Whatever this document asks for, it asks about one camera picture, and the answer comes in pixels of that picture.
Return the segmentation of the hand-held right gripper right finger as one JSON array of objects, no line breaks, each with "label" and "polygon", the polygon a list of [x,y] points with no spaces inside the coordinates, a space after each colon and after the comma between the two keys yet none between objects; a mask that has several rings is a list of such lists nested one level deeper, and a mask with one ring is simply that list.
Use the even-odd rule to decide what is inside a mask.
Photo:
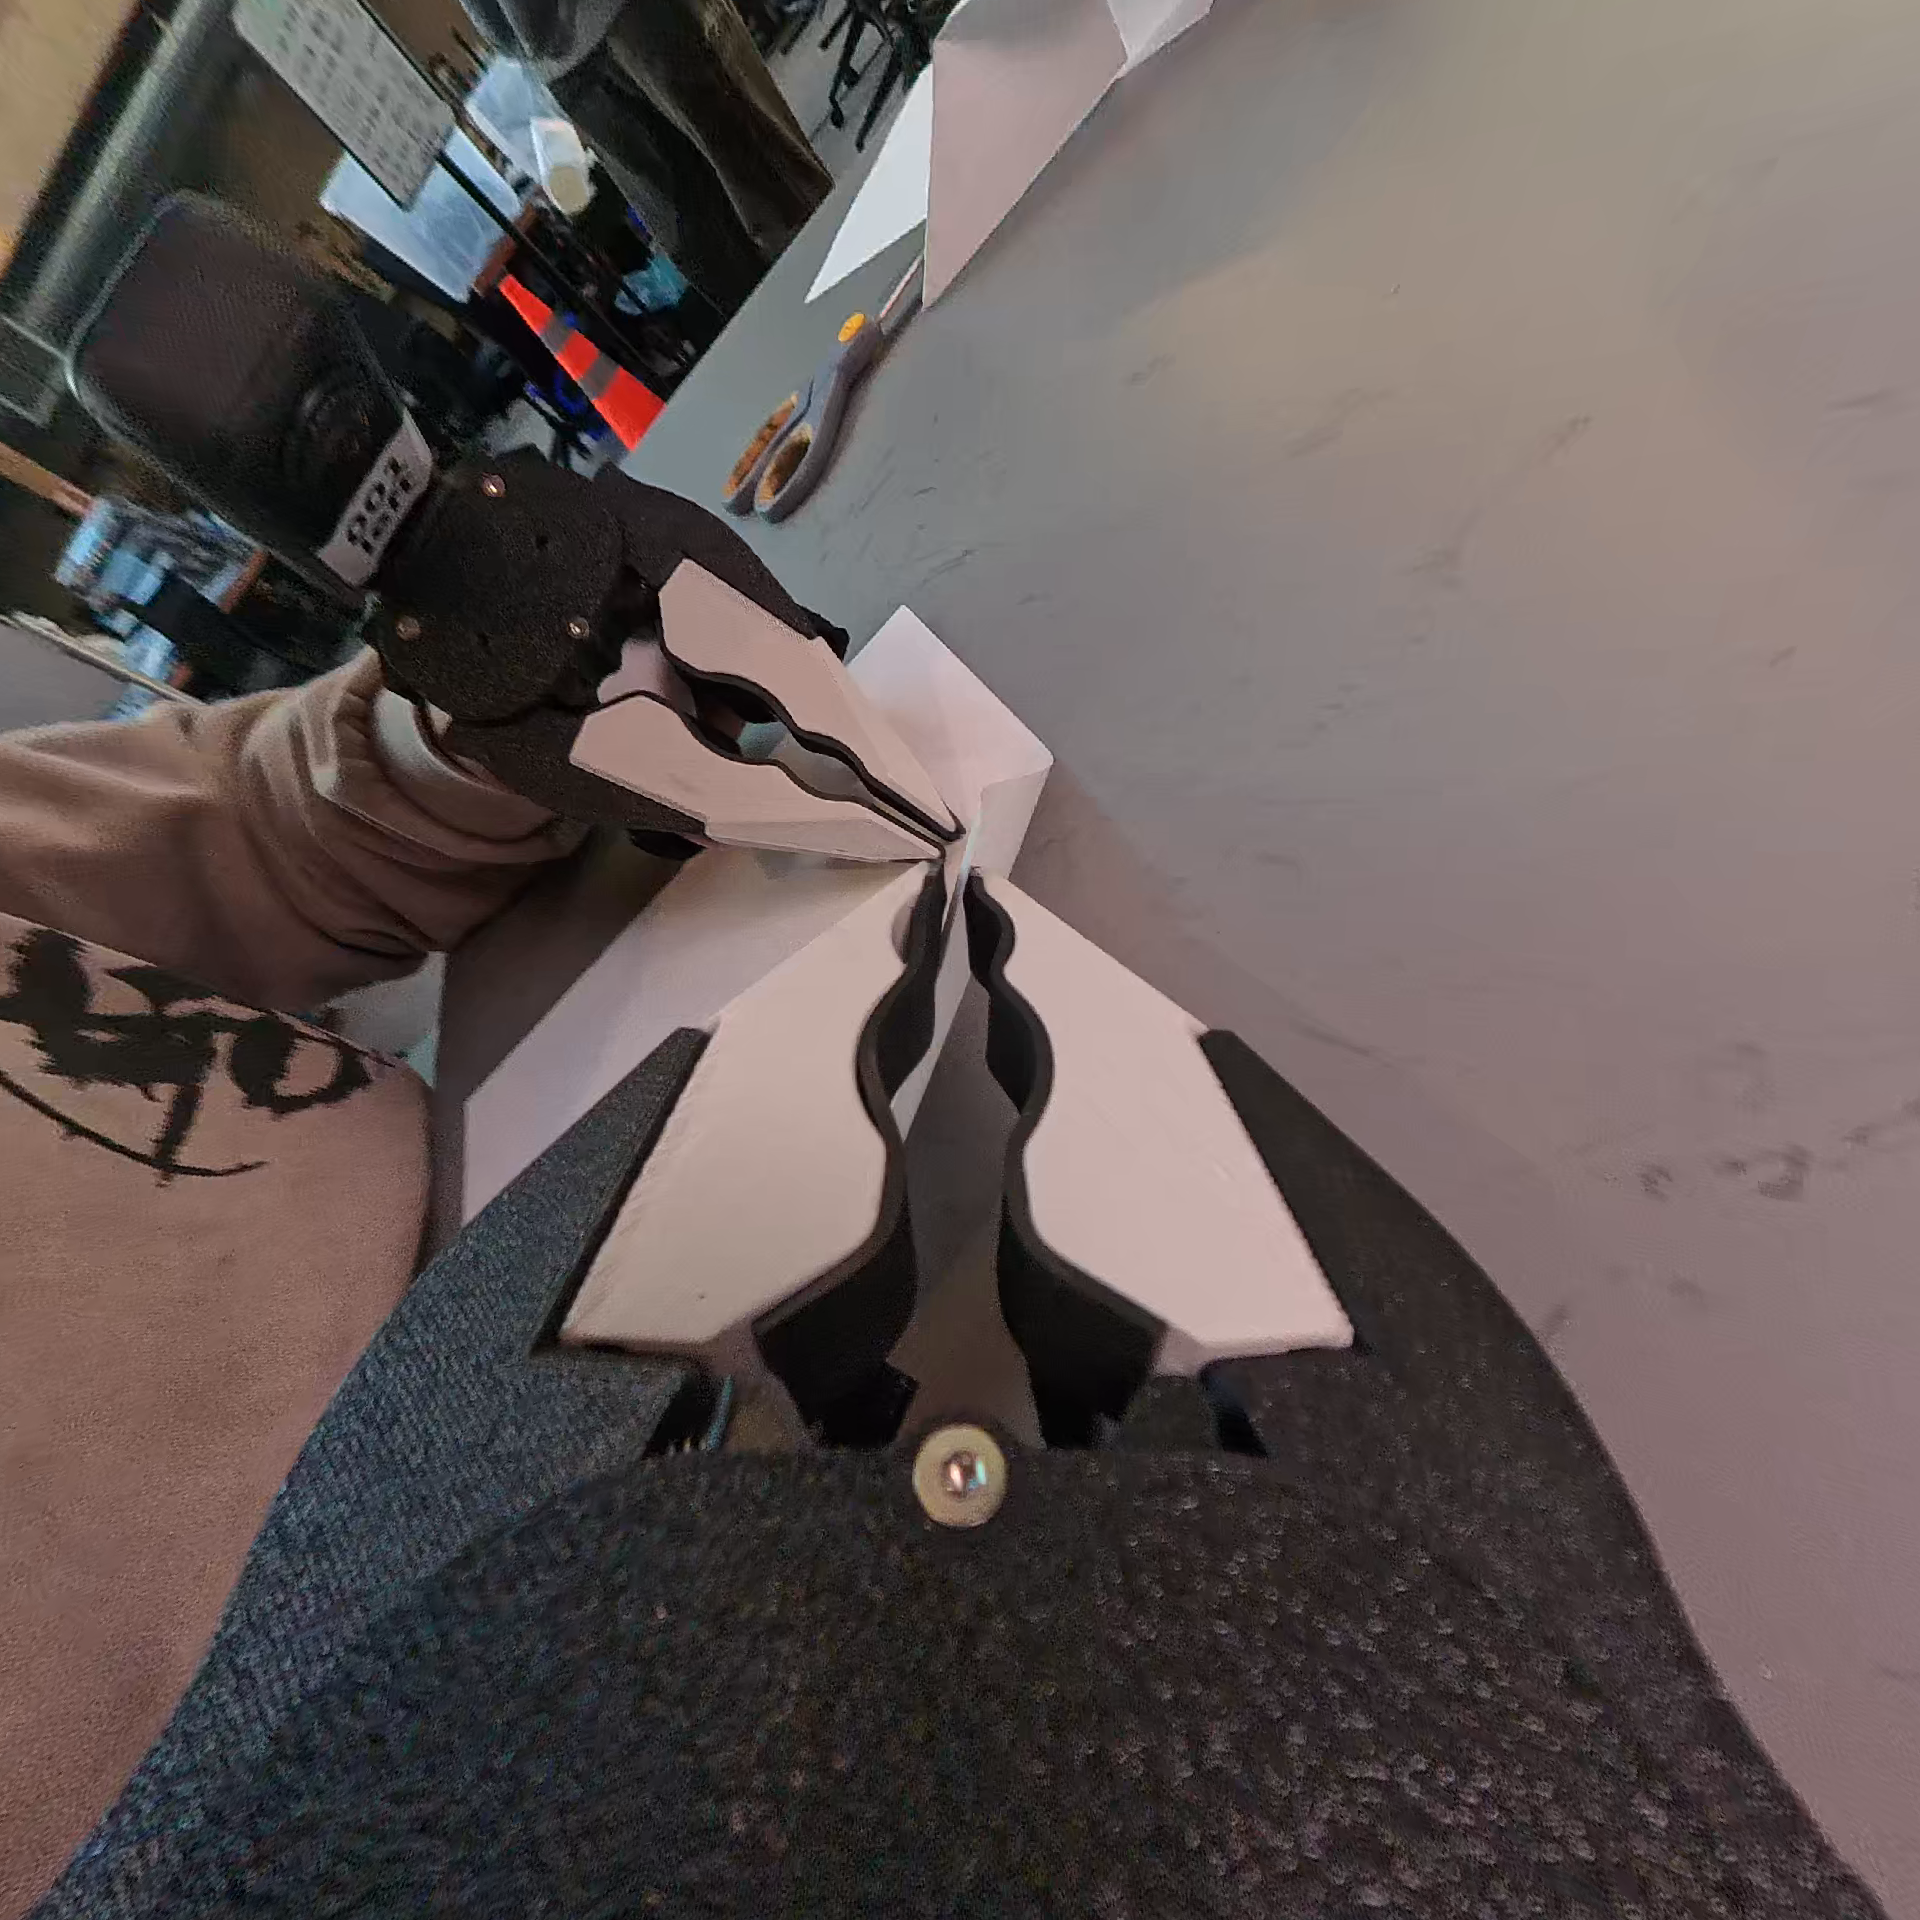
[{"label": "hand-held right gripper right finger", "polygon": [[1348,1353],[1341,1306],[1258,1140],[1265,1061],[1007,877],[964,896],[1014,1110],[1000,1318],[1049,1450],[1095,1450],[1161,1379]]}]

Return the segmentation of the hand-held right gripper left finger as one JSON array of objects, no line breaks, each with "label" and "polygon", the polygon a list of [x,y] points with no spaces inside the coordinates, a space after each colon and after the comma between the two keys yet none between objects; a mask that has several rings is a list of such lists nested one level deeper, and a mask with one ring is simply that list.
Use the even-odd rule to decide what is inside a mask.
[{"label": "hand-held right gripper left finger", "polygon": [[813,1450],[758,1322],[883,1223],[890,1147],[857,1051],[909,972],[926,896],[946,906],[940,867],[873,867],[824,930],[721,1006],[561,1319],[565,1349],[730,1377],[730,1450]]}]

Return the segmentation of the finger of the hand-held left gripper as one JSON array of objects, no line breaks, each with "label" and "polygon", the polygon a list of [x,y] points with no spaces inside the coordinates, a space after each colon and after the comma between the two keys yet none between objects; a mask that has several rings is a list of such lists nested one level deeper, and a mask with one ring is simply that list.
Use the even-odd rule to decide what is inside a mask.
[{"label": "finger of the hand-held left gripper", "polygon": [[777,759],[717,751],[651,693],[593,710],[567,758],[574,769],[691,817],[715,847],[871,865],[942,859],[936,835],[869,800],[815,794]]},{"label": "finger of the hand-held left gripper", "polygon": [[661,650],[676,674],[740,720],[777,722],[843,768],[864,798],[926,837],[962,825],[926,764],[857,685],[824,637],[801,636],[740,589],[684,561],[660,592]]}]

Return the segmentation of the white paper sheet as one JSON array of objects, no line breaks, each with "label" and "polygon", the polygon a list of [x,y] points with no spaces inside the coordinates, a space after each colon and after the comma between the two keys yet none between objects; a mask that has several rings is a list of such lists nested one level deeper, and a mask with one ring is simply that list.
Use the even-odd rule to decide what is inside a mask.
[{"label": "white paper sheet", "polygon": [[824,299],[878,252],[923,227],[931,210],[934,76],[909,91],[878,160],[858,186],[806,300]]},{"label": "white paper sheet", "polygon": [[[1012,871],[1054,768],[990,685],[902,609],[854,681],[923,759],[967,864]],[[685,865],[598,837],[448,967],[436,1081],[436,1219],[465,1225],[674,1032],[830,932],[907,867],[711,851]]]}]

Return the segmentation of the person's left forearm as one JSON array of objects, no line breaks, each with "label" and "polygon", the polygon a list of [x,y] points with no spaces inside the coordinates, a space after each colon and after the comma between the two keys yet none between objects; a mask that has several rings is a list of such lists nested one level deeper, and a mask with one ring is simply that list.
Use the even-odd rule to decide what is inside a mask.
[{"label": "person's left forearm", "polygon": [[451,758],[363,651],[293,690],[5,733],[5,964],[34,938],[310,1014],[460,947],[587,829]]}]

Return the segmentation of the grey desk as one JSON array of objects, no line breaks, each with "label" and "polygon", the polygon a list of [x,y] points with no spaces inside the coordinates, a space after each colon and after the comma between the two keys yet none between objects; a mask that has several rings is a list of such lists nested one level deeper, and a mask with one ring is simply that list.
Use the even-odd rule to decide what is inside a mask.
[{"label": "grey desk", "polygon": [[1916,5],[1216,5],[750,526],[1503,1287],[1916,1915]]}]

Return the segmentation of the orange traffic cone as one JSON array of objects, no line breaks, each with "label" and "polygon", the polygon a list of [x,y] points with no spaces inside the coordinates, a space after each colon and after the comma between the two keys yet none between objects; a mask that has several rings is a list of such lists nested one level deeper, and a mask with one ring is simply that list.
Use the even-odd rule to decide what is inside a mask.
[{"label": "orange traffic cone", "polygon": [[661,418],[666,402],[606,350],[598,350],[579,326],[542,300],[520,276],[503,275],[497,292],[567,381],[590,399],[590,406],[614,431],[615,442],[633,455]]}]

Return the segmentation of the grey orange scissors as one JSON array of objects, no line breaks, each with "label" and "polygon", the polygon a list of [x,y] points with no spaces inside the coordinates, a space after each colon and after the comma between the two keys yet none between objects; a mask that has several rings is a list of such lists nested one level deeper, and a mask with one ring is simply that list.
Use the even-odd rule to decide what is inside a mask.
[{"label": "grey orange scissors", "polygon": [[769,411],[740,449],[721,491],[729,514],[780,524],[813,497],[830,475],[857,390],[918,314],[923,292],[920,252],[876,310],[857,310],[843,321],[818,371]]}]

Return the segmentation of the black rolling cart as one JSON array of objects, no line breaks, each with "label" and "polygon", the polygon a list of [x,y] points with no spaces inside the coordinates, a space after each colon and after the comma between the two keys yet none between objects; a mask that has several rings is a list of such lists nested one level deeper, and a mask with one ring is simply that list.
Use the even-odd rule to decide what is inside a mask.
[{"label": "black rolling cart", "polygon": [[643,378],[672,394],[720,340],[721,315],[593,157],[590,202],[574,214],[551,202],[535,141],[543,120],[562,120],[551,90],[520,61],[493,59],[408,205],[342,157],[326,180],[322,213],[356,231],[386,279],[412,275],[452,310],[470,310],[506,275],[569,314],[583,299],[596,300],[615,345],[636,350]]}]

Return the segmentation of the white paper plane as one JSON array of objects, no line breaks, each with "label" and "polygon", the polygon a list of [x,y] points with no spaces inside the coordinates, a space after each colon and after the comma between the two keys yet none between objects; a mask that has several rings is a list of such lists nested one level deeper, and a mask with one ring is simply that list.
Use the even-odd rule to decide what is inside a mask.
[{"label": "white paper plane", "polygon": [[1211,2],[967,2],[931,48],[923,303],[948,297],[1079,126]]}]

